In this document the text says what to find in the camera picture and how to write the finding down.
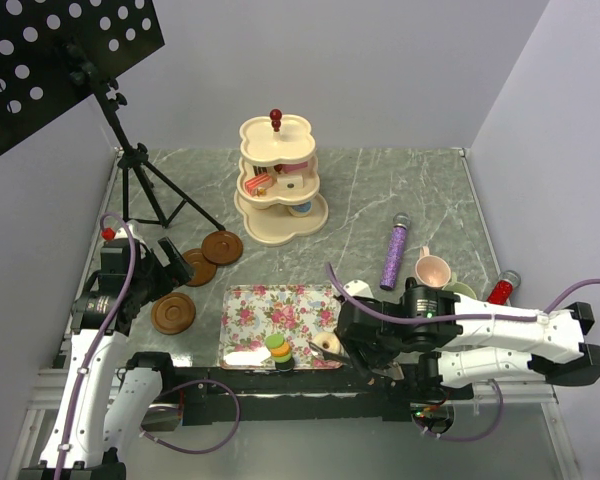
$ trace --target green cup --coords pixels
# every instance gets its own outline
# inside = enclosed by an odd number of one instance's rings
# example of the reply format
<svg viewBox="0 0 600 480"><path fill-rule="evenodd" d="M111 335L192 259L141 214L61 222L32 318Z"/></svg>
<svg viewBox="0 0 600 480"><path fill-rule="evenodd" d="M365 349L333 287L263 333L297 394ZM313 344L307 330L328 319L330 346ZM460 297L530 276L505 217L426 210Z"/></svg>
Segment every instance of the green cup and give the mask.
<svg viewBox="0 0 600 480"><path fill-rule="evenodd" d="M473 289L469 285L458 281L458 275L456 275L456 272L451 273L451 281L447 285L442 287L442 289L447 292L453 292L453 293L459 293L460 295L465 295L469 298L473 298L474 300L478 299L476 292L474 292Z"/></svg>

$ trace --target red glitter tube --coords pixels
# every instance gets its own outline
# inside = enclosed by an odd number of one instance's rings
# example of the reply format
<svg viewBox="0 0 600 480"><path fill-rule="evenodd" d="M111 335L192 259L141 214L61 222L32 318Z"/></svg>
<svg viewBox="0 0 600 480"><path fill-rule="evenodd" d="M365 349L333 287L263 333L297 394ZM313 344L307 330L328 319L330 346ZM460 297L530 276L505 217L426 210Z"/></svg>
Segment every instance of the red glitter tube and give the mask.
<svg viewBox="0 0 600 480"><path fill-rule="evenodd" d="M498 277L498 283L493 287L487 302L494 305L504 305L511 292L520 286L520 275L513 270L502 272Z"/></svg>

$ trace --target brown coaster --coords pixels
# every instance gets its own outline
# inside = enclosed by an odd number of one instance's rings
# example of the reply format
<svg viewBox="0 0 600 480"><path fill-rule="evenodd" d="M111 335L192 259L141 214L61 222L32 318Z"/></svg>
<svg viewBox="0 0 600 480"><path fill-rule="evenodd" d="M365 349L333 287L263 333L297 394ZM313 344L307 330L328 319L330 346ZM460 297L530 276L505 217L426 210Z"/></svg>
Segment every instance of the brown coaster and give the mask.
<svg viewBox="0 0 600 480"><path fill-rule="evenodd" d="M187 283L190 287L199 287L209 283L215 276L218 267L204 258L201 249L192 248L184 252L182 256L193 267L193 278Z"/></svg>
<svg viewBox="0 0 600 480"><path fill-rule="evenodd" d="M202 254L211 263L229 265L242 256L242 241L235 233L213 232L203 240Z"/></svg>
<svg viewBox="0 0 600 480"><path fill-rule="evenodd" d="M151 323L160 333L184 332L196 317L196 306L184 293L170 293L153 304Z"/></svg>

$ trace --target green ring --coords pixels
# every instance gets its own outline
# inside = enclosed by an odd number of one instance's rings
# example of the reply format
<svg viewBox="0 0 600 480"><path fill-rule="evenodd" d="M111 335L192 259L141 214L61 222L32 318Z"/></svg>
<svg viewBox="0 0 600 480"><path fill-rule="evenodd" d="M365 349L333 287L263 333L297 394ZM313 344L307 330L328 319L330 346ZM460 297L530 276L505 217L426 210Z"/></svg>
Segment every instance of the green ring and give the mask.
<svg viewBox="0 0 600 480"><path fill-rule="evenodd" d="M284 357L271 357L273 358L273 361L276 363L284 363L284 362L288 362L289 360L291 360L291 352L287 353Z"/></svg>
<svg viewBox="0 0 600 480"><path fill-rule="evenodd" d="M271 350L273 348L281 347L284 344L284 335L281 333L274 333L264 339L265 346Z"/></svg>

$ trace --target white wall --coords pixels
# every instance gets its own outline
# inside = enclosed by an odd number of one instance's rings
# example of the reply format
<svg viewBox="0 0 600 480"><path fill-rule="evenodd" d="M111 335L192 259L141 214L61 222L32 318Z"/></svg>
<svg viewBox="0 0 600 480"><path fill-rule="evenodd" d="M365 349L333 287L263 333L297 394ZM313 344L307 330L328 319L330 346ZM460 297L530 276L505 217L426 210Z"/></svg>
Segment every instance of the white wall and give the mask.
<svg viewBox="0 0 600 480"><path fill-rule="evenodd" d="M473 144L471 171L518 306L600 277L600 0L553 0ZM600 287L591 302L600 345ZM600 479L600 381L559 390L584 473Z"/></svg>
<svg viewBox="0 0 600 480"><path fill-rule="evenodd" d="M230 147L272 108L322 146L468 146L547 0L154 0L166 46L120 78L149 147Z"/></svg>
<svg viewBox="0 0 600 480"><path fill-rule="evenodd" d="M113 150L88 102L0 157L0 479L62 338Z"/></svg>

